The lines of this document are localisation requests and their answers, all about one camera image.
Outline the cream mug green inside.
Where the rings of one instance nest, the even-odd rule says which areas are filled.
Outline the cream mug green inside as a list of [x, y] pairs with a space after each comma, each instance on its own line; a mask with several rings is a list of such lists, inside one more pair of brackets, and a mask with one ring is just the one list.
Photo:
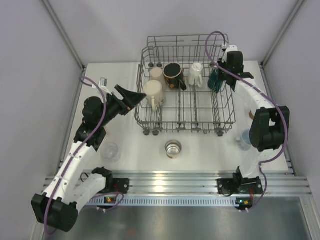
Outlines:
[[156, 112], [166, 101], [162, 84], [157, 80], [150, 80], [142, 87], [143, 93], [151, 106]]

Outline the white cup teal base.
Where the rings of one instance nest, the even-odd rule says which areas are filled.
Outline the white cup teal base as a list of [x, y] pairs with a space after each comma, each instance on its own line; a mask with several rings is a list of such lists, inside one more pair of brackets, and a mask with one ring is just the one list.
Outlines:
[[207, 86], [210, 90], [218, 94], [223, 86], [224, 81], [224, 72], [219, 68], [215, 68], [209, 75]]

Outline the beige plain cup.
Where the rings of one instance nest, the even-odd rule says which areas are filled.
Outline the beige plain cup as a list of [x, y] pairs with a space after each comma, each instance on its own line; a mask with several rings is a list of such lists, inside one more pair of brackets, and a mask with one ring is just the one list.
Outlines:
[[150, 77], [152, 80], [164, 81], [163, 70], [159, 67], [155, 67], [150, 70]]

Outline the cream mug with handle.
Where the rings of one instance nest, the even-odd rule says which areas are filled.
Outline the cream mug with handle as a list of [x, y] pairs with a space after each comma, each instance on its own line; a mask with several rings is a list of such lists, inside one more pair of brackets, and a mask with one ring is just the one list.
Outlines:
[[191, 86], [198, 86], [201, 88], [203, 86], [203, 72], [204, 67], [201, 63], [195, 62], [189, 68], [189, 73], [187, 76], [187, 82]]

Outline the clear glass tumbler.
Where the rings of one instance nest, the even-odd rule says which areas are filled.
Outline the clear glass tumbler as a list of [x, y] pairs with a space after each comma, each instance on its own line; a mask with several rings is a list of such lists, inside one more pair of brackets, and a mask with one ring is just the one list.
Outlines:
[[100, 154], [103, 160], [115, 163], [120, 160], [121, 151], [116, 143], [106, 142], [101, 147]]

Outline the black skull mug red inside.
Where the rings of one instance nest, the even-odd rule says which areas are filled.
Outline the black skull mug red inside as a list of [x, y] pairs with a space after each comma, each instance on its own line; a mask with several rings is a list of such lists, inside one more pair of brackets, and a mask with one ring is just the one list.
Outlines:
[[187, 89], [183, 67], [177, 62], [168, 63], [163, 68], [163, 76], [170, 89]]

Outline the light blue mug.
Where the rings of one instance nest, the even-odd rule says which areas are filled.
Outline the light blue mug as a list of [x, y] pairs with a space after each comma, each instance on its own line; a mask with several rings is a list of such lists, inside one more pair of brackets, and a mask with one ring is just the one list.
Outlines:
[[234, 139], [237, 146], [242, 151], [249, 151], [252, 147], [251, 141], [250, 141], [250, 130], [245, 129], [240, 136], [236, 137]]

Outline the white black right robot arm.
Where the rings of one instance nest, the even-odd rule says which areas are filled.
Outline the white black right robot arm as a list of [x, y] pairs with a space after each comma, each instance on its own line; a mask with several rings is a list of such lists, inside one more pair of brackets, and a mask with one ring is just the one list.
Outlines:
[[35, 194], [31, 199], [35, 217], [45, 230], [51, 227], [69, 232], [82, 208], [96, 194], [114, 194], [116, 191], [112, 171], [104, 167], [95, 168], [86, 181], [77, 185], [85, 166], [106, 137], [105, 126], [117, 115], [127, 115], [146, 98], [144, 93], [132, 92], [119, 85], [115, 89], [123, 99], [107, 93], [84, 101], [82, 123], [67, 158], [43, 193]]

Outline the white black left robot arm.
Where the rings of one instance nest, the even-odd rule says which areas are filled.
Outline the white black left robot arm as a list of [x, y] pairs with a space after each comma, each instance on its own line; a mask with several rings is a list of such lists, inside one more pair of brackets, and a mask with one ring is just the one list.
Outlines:
[[256, 85], [254, 76], [244, 71], [243, 53], [236, 46], [229, 46], [218, 60], [217, 78], [225, 82], [249, 107], [253, 120], [248, 132], [251, 147], [256, 156], [245, 159], [231, 178], [217, 181], [218, 192], [224, 196], [233, 194], [263, 194], [259, 175], [262, 166], [279, 158], [288, 143], [290, 110], [278, 106]]

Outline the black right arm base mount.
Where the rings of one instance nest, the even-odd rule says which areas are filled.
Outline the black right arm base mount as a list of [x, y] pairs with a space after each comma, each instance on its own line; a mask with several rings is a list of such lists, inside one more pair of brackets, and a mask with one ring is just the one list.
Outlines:
[[129, 191], [130, 179], [129, 178], [113, 178], [111, 175], [104, 177], [98, 176], [98, 191], [96, 194], [106, 194], [111, 192], [120, 192], [126, 194]]

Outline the aluminium corner frame post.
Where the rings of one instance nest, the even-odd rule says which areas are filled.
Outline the aluminium corner frame post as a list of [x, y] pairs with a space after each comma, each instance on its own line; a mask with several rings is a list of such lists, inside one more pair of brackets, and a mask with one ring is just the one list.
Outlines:
[[58, 34], [60, 35], [62, 41], [64, 42], [66, 48], [68, 49], [69, 53], [71, 54], [72, 58], [76, 62], [77, 66], [83, 71], [85, 69], [85, 65], [81, 60], [79, 54], [77, 53], [68, 33], [66, 32], [59, 16], [57, 15], [56, 11], [54, 10], [52, 4], [49, 0], [40, 0], [39, 1], [43, 6], [44, 10], [48, 14], [50, 20], [52, 21], [53, 25], [55, 26]]

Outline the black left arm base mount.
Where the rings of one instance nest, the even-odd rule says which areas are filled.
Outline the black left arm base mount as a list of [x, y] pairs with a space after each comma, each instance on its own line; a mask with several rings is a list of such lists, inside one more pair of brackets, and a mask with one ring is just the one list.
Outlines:
[[236, 195], [260, 195], [263, 193], [262, 182], [255, 178], [219, 178], [217, 180], [218, 193], [226, 197]]

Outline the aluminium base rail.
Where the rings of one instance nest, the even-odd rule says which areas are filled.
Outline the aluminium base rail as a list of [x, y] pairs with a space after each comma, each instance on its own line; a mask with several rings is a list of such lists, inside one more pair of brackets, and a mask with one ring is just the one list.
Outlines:
[[[231, 172], [114, 171], [115, 178], [129, 179], [129, 195], [217, 196], [217, 180]], [[267, 197], [310, 197], [306, 177], [293, 173], [267, 173]]]

